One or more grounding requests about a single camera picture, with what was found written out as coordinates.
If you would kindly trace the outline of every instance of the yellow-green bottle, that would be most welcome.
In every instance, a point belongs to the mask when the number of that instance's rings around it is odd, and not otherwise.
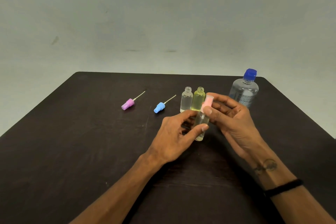
[[[192,100],[191,110],[200,111],[202,107],[202,103],[205,99],[204,88],[198,87],[194,93],[194,98]]]

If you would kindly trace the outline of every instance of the hand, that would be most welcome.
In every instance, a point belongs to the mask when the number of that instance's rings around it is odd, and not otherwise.
[[[147,151],[148,154],[153,155],[162,165],[177,159],[196,137],[209,128],[207,124],[199,124],[191,130],[182,128],[182,125],[191,128],[194,120],[190,117],[196,115],[197,111],[186,110],[178,115],[163,118],[161,128]]]
[[[238,156],[254,165],[251,151],[256,145],[263,143],[263,139],[253,123],[249,109],[228,96],[207,94],[213,96],[215,102],[212,107],[205,107],[204,113],[221,130]]]

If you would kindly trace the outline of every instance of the black wristband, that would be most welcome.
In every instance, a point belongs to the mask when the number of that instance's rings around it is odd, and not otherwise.
[[[286,184],[284,184],[284,185],[281,185],[281,186],[279,186],[279,187],[276,187],[276,188],[274,188],[274,189],[266,190],[266,191],[264,192],[264,195],[265,195],[266,197],[273,197],[273,196],[275,196],[275,195],[278,195],[278,194],[280,194],[280,193],[282,193],[282,192],[285,192],[285,191],[294,189],[294,188],[299,187],[299,186],[301,186],[301,185],[303,185],[303,181],[302,181],[301,179],[296,179],[296,180],[293,180],[293,181],[291,181],[291,182],[289,182],[289,183],[286,183]]]

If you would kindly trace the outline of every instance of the clear bottle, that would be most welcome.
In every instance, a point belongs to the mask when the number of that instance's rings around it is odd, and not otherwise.
[[[205,99],[205,101],[204,101],[204,103],[201,107],[201,110],[198,112],[198,114],[196,116],[194,126],[197,126],[197,125],[202,124],[202,123],[205,123],[205,124],[209,123],[210,118],[203,113],[203,108],[206,107],[206,106],[211,106],[212,102],[213,102],[213,96],[207,95],[207,97],[206,97],[206,99]],[[195,140],[196,141],[202,141],[203,137],[204,137],[204,134],[205,134],[205,131],[202,134],[200,134],[198,137],[196,137]]]
[[[192,100],[191,110],[200,111],[204,99],[205,99],[204,88],[198,87],[194,93],[194,99]]]
[[[259,87],[254,82],[257,76],[257,70],[247,69],[242,79],[237,79],[233,82],[229,97],[249,108]]]
[[[181,97],[181,107],[180,112],[184,112],[185,110],[191,109],[191,104],[193,103],[193,93],[191,92],[190,87],[186,87],[182,93]]]

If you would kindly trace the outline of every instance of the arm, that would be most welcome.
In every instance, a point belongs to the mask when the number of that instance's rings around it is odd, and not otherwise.
[[[71,224],[122,223],[149,179],[161,166],[152,155],[142,154],[120,180]]]
[[[219,127],[238,156],[254,169],[265,190],[296,179],[261,138],[245,106],[227,96],[208,94],[217,102],[205,107],[204,113]],[[303,186],[275,195],[271,200],[286,224],[336,223]]]
[[[156,137],[146,153],[107,192],[88,206],[70,224],[122,223],[149,179],[165,164],[177,159],[203,131],[209,128],[200,124],[191,129],[195,111],[184,111],[165,117]]]

